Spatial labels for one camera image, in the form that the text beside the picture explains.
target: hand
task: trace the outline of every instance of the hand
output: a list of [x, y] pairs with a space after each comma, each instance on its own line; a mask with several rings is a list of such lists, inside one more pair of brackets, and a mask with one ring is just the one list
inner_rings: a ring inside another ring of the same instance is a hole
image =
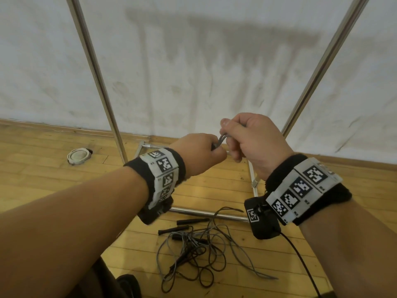
[[169, 147], [181, 155], [186, 166], [186, 179], [199, 175], [226, 159], [223, 147], [211, 151], [211, 144], [217, 143], [218, 138], [210, 134], [189, 134], [182, 137]]
[[240, 113], [232, 120], [222, 119], [221, 127], [220, 133], [230, 136], [226, 143], [232, 158], [240, 162], [245, 156], [263, 180], [267, 180], [277, 166], [294, 154], [267, 116]]

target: person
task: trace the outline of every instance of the person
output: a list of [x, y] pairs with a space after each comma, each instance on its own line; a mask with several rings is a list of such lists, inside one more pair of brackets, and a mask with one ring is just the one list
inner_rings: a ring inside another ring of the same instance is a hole
[[[263, 180], [294, 155], [263, 115], [223, 119], [220, 132], [229, 135], [233, 159], [246, 157]], [[185, 163], [185, 178], [225, 160], [223, 147], [211, 151], [216, 142], [215, 135], [189, 134], [170, 145]], [[139, 296], [133, 276], [116, 282], [100, 256], [148, 195], [145, 180], [124, 166], [0, 214], [0, 297]], [[331, 204], [299, 227], [339, 298], [396, 296], [397, 235], [354, 200]], [[77, 287], [82, 280], [90, 286]]]

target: wire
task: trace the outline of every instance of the wire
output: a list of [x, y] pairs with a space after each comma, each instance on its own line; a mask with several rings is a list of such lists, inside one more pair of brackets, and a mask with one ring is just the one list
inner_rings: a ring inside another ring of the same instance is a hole
[[321, 294], [320, 294], [320, 291], [318, 290], [318, 288], [317, 288], [317, 286], [316, 286], [316, 283], [314, 282], [313, 277], [312, 277], [312, 275], [311, 275], [310, 272], [309, 272], [309, 269], [307, 268], [305, 262], [303, 261], [302, 256], [300, 255], [300, 253], [298, 252], [298, 250], [295, 248], [295, 246], [294, 246], [294, 244], [292, 243], [292, 241], [291, 241], [283, 232], [279, 232], [279, 233], [289, 242], [289, 244], [292, 246], [292, 248], [294, 248], [296, 254], [298, 255], [300, 261], [301, 261], [302, 264], [303, 264], [303, 267], [305, 268], [305, 270], [306, 270], [306, 272], [307, 272], [307, 275], [308, 275], [309, 278], [310, 278], [310, 281], [312, 282], [312, 284], [313, 284], [313, 286], [314, 286], [314, 289], [315, 289], [315, 291], [316, 291], [316, 293], [317, 293], [318, 298], [321, 298], [322, 296], [321, 296]]
[[[161, 245], [157, 251], [157, 254], [156, 254], [156, 263], [157, 263], [157, 268], [160, 272], [160, 276], [162, 278], [161, 290], [163, 293], [169, 293], [171, 291], [172, 287], [175, 284], [176, 275], [179, 275], [189, 281], [199, 280], [201, 286], [203, 286], [204, 288], [211, 287], [214, 284], [214, 279], [215, 279], [213, 271], [221, 272], [226, 268], [227, 262], [226, 262], [225, 251], [226, 251], [227, 243], [230, 245], [231, 251], [232, 251], [234, 257], [236, 258], [236, 260], [243, 267], [254, 272], [257, 276], [259, 276], [261, 278], [278, 279], [277, 277], [273, 277], [273, 276], [264, 274], [262, 272], [258, 272], [256, 270], [252, 260], [250, 259], [248, 254], [245, 252], [245, 250], [239, 244], [237, 244], [237, 242], [232, 238], [232, 236], [230, 234], [229, 227], [227, 225], [217, 225], [215, 223], [216, 216], [218, 215], [218, 213], [220, 211], [223, 211], [223, 210], [235, 210], [235, 211], [242, 212], [242, 210], [240, 210], [240, 209], [235, 209], [235, 208], [231, 208], [231, 207], [222, 207], [221, 209], [219, 209], [218, 211], [215, 212], [212, 219], [208, 222], [206, 228], [194, 230], [194, 228], [192, 226], [190, 226], [191, 230], [189, 230], [189, 231], [171, 232], [167, 236], [167, 238], [161, 243]], [[221, 229], [219, 229], [220, 226], [225, 227], [227, 232], [224, 232]], [[180, 236], [180, 238], [181, 238], [182, 248], [179, 253], [176, 253], [170, 247], [170, 239], [172, 239], [173, 236], [174, 237]], [[215, 239], [221, 243], [221, 248], [216, 246], [216, 244], [214, 242]], [[171, 251], [171, 254], [174, 257], [174, 264], [170, 267], [170, 270], [168, 271], [167, 274], [164, 274], [164, 272], [162, 271], [162, 269], [160, 267], [160, 261], [159, 261], [160, 251], [165, 245], [168, 247], [168, 249]], [[244, 255], [247, 257], [250, 265], [244, 264], [239, 259], [239, 257], [236, 255], [235, 248], [241, 250], [244, 253]], [[204, 255], [207, 252], [208, 252], [208, 259], [207, 259], [208, 263], [206, 263], [204, 266], [199, 265], [196, 258], [198, 256]], [[221, 268], [215, 268], [214, 264], [219, 257], [222, 259], [220, 262], [223, 263], [223, 265]], [[186, 262], [197, 269], [197, 273], [194, 277], [187, 277], [177, 270], [177, 268], [179, 266], [185, 264]], [[203, 283], [203, 280], [202, 280], [203, 272], [210, 273], [211, 278], [210, 278], [209, 284]], [[164, 286], [168, 282], [171, 282], [171, 285], [166, 290], [166, 289], [164, 289]]]

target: parquet floor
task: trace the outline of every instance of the parquet floor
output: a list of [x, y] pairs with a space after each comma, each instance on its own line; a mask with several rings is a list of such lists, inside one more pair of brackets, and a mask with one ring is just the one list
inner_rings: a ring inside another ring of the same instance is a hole
[[[125, 140], [129, 159], [138, 147], [137, 141]], [[80, 166], [70, 166], [68, 152], [87, 147], [92, 158]], [[344, 178], [344, 184], [355, 200], [389, 228], [397, 232], [397, 171], [326, 163]], [[17, 207], [52, 192], [95, 178], [122, 165], [112, 138], [62, 133], [26, 127], [0, 125], [0, 211]], [[263, 192], [264, 184], [259, 184]], [[243, 208], [252, 196], [246, 161], [237, 164], [231, 159], [206, 173], [180, 185], [174, 195], [174, 206], [216, 211], [223, 206]], [[175, 226], [184, 215], [166, 213], [154, 224], [146, 226], [136, 218], [126, 231], [102, 255], [115, 276], [131, 272], [141, 284], [145, 297], [314, 297], [315, 291], [298, 257], [282, 237], [256, 240], [249, 225], [225, 221], [234, 239], [245, 248], [255, 266], [279, 280], [262, 280], [240, 266], [226, 249], [227, 266], [215, 273], [215, 284], [208, 289], [199, 282], [177, 278], [173, 290], [162, 294], [156, 266], [156, 251], [165, 239], [157, 236], [159, 229]], [[295, 225], [283, 227], [303, 256], [321, 292], [331, 289], [319, 261]], [[160, 262], [167, 268], [173, 262], [163, 250]], [[190, 267], [183, 270], [189, 274]]]

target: black shoe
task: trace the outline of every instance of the black shoe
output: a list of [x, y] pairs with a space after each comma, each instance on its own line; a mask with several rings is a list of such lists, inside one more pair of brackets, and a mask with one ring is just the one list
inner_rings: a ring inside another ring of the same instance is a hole
[[116, 280], [129, 298], [142, 298], [141, 288], [134, 275], [121, 275]]

